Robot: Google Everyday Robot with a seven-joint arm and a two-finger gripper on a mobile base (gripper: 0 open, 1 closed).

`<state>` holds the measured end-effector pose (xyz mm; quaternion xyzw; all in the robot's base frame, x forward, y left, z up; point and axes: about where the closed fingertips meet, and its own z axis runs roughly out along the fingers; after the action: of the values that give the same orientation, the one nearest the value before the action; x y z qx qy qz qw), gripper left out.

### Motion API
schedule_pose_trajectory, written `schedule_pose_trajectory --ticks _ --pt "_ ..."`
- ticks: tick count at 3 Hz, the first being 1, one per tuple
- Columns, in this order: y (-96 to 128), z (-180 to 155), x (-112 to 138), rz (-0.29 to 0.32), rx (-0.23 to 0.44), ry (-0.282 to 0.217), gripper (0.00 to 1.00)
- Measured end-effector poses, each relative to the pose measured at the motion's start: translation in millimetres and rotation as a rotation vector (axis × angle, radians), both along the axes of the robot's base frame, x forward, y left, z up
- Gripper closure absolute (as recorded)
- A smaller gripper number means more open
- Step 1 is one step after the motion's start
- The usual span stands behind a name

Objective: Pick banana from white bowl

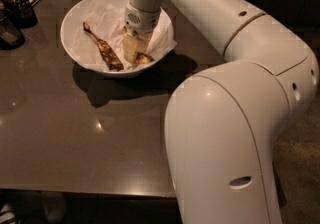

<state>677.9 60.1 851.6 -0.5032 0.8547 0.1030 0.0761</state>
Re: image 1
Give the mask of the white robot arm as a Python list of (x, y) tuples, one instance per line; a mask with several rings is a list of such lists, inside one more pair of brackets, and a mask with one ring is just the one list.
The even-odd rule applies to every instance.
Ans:
[[(165, 113), (183, 224), (282, 224), (273, 171), (279, 135), (309, 107), (319, 67), (309, 46), (245, 0), (170, 0), (223, 57), (186, 79)], [(129, 0), (151, 30), (161, 0)]]

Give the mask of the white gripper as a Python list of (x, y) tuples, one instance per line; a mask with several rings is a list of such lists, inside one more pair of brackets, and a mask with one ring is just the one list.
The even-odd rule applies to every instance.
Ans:
[(161, 10), (146, 12), (138, 10), (130, 3), (125, 8), (125, 26), (123, 28), (122, 45), (124, 58), (133, 63), (136, 60), (137, 52), (145, 53), (153, 36), (152, 31), (159, 22)]

